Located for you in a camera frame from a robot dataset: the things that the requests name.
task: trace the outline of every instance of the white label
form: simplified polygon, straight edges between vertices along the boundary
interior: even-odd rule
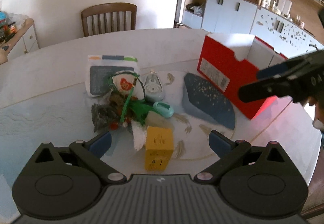
[[[200,71],[205,74],[213,83],[215,83],[223,92],[225,92],[230,79],[205,58],[201,60]]]

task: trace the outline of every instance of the red shoebox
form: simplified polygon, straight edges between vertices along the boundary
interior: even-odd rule
[[[286,57],[250,34],[206,35],[198,72],[210,80],[247,118],[265,110],[276,96],[251,103],[239,100],[239,88],[257,80],[260,69],[281,63]]]

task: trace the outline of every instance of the round table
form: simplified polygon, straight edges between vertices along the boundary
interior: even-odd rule
[[[176,80],[166,86],[168,101],[181,101],[182,77],[197,74],[198,58],[206,32],[192,29],[136,30],[102,34],[43,48],[0,66],[0,223],[19,215],[11,197],[12,184],[32,153],[42,142],[68,146],[96,134],[91,121],[94,99],[86,94],[85,66],[88,55],[132,55],[141,73],[158,72],[161,82],[167,73]],[[219,158],[208,146],[208,136],[199,125],[222,132],[232,140],[244,139],[255,146],[270,140],[280,142],[309,184],[320,150],[321,133],[312,119],[290,97],[277,99],[262,114],[248,120],[235,106],[235,130],[206,124],[187,115],[192,131],[181,133],[185,124],[173,121],[175,145],[184,140],[186,152],[173,158],[163,174],[192,176]],[[124,173],[146,173],[145,150],[133,148],[127,130],[113,133],[112,147],[102,160]]]

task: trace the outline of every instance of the human hand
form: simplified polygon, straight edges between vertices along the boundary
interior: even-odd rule
[[[316,129],[320,129],[324,131],[324,107],[323,102],[319,102],[314,97],[309,98],[309,106],[315,105],[315,118],[313,122],[313,126]]]

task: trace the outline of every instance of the wooden countertop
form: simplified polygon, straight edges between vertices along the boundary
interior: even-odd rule
[[[9,40],[7,43],[1,45],[1,47],[9,45],[9,48],[5,51],[6,56],[8,56],[9,52],[12,48],[17,44],[17,42],[22,38],[22,36],[26,33],[26,31],[34,24],[34,20],[29,18],[25,20],[24,26],[16,33],[16,35]]]

